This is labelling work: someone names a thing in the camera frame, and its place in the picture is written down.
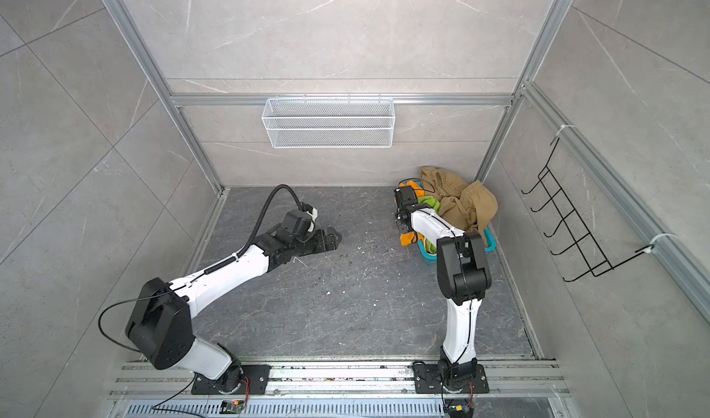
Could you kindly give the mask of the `khaki tan shorts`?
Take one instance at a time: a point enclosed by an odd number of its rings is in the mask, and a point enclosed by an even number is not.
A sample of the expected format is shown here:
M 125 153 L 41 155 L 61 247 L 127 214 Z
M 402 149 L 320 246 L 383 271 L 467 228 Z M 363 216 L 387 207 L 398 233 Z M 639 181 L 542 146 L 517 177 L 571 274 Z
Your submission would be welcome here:
M 434 166 L 421 168 L 421 179 L 426 194 L 440 202 L 438 216 L 458 229 L 484 235 L 498 204 L 481 181 L 469 183 L 450 170 Z

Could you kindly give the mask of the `teal plastic basket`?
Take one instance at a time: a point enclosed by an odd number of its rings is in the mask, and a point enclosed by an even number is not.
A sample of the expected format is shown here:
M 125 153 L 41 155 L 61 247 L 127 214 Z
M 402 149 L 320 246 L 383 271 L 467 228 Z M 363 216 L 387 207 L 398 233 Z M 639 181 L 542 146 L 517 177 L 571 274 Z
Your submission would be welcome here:
M 423 255 L 423 259 L 425 259 L 425 262 L 433 263 L 436 261 L 436 246 L 434 246 L 432 242 L 429 242 L 429 240 L 421 234 L 417 234 L 417 237 L 418 247 L 420 253 Z M 486 246 L 484 246 L 484 251 L 486 253 L 491 253 L 497 248 L 496 239 L 488 227 L 484 229 L 484 242 L 486 243 Z

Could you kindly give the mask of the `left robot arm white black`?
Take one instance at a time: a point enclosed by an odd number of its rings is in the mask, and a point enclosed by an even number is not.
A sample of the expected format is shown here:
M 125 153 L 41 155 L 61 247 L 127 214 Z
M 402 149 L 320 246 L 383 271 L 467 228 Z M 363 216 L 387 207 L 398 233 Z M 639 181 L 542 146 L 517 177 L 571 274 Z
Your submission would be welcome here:
M 232 394 L 246 384 L 240 360 L 226 347 L 193 333 L 192 319 L 240 285 L 286 264 L 294 257 L 335 251 L 342 236 L 329 227 L 286 240 L 264 233 L 244 254 L 229 257 L 187 277 L 146 282 L 126 327 L 127 338 L 157 370 L 189 370 L 207 388 Z

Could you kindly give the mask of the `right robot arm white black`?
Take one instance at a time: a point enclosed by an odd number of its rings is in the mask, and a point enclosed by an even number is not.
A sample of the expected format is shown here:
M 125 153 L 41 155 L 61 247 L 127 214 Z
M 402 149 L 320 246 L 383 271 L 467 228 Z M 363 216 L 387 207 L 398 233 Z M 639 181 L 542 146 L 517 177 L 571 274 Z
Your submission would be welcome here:
M 411 186 L 395 188 L 394 195 L 399 231 L 436 246 L 437 283 L 447 299 L 447 333 L 438 372 L 446 390 L 462 390 L 479 374 L 477 318 L 492 285 L 486 246 L 480 234 L 453 226 L 433 207 L 420 203 Z

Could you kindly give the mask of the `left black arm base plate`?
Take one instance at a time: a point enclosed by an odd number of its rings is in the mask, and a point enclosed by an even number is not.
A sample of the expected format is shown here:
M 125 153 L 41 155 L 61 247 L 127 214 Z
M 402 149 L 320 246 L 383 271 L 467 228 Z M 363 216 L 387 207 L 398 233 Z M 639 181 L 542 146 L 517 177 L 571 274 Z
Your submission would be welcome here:
M 268 364 L 241 365 L 229 368 L 218 380 L 210 380 L 197 374 L 192 384 L 192 395 L 238 395 L 249 393 L 263 395 L 269 380 L 271 366 Z

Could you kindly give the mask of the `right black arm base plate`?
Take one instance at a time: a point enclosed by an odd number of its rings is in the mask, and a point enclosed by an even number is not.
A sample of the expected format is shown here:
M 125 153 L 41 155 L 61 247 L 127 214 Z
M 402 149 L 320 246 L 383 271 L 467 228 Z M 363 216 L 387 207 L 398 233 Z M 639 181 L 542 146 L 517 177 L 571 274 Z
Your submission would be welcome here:
M 437 364 L 412 363 L 415 391 L 418 394 L 490 392 L 486 370 L 476 359 L 465 364 L 450 364 L 442 359 Z

